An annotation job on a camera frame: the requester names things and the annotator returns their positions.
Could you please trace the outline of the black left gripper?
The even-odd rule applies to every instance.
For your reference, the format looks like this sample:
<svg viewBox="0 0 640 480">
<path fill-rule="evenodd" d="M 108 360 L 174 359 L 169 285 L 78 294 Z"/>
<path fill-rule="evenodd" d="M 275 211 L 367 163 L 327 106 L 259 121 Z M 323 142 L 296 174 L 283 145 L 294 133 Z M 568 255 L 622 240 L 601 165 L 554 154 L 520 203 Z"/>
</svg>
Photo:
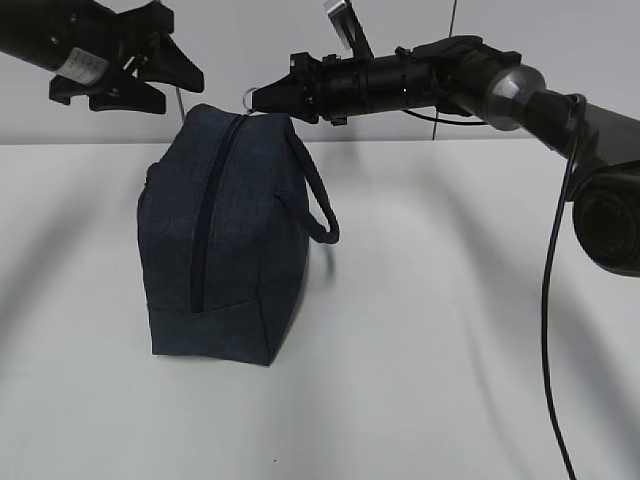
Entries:
<svg viewBox="0 0 640 480">
<path fill-rule="evenodd" d="M 204 91 L 203 72 L 170 36 L 174 13 L 159 1 L 121 13 L 79 1 L 66 27 L 69 37 L 63 44 L 70 52 L 49 83 L 54 102 L 69 105 L 72 98 L 85 96 L 93 112 L 163 115 L 165 95 L 145 82 Z"/>
</svg>

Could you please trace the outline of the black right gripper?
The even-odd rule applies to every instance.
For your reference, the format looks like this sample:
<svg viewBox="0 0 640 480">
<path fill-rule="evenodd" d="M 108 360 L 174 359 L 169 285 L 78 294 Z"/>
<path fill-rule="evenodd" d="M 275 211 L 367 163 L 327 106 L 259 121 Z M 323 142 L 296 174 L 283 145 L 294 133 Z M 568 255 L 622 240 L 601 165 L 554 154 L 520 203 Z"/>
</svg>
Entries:
<svg viewBox="0 0 640 480">
<path fill-rule="evenodd" d="M 343 124 L 346 118 L 367 112 L 365 66 L 364 61 L 337 55 L 317 60 L 308 53 L 292 54 L 290 74 L 257 88 L 252 107 L 308 124 L 320 119 Z"/>
</svg>

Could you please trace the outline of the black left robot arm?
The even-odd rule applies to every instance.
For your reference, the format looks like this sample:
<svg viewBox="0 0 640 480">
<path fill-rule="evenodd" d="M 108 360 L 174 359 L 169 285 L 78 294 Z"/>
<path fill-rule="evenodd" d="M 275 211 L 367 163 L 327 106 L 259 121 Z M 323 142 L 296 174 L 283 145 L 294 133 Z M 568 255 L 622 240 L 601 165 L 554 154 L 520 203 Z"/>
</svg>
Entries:
<svg viewBox="0 0 640 480">
<path fill-rule="evenodd" d="M 174 13 L 159 1 L 117 13 L 96 1 L 4 1 L 1 51 L 53 73 L 50 100 L 85 96 L 93 112 L 163 115 L 156 84 L 194 93 L 203 72 L 174 42 Z"/>
</svg>

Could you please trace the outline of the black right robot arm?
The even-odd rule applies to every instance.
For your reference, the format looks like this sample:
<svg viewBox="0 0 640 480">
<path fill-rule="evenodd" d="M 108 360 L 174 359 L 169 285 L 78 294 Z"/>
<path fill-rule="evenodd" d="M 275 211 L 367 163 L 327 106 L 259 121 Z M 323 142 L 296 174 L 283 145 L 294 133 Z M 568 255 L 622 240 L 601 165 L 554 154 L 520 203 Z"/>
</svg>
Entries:
<svg viewBox="0 0 640 480">
<path fill-rule="evenodd" d="M 255 90 L 252 107 L 315 124 L 435 107 L 499 131 L 522 129 L 570 161 L 566 199 L 577 240 L 602 269 L 639 273 L 639 123 L 550 90 L 519 53 L 454 36 L 384 57 L 290 58 L 289 73 Z"/>
</svg>

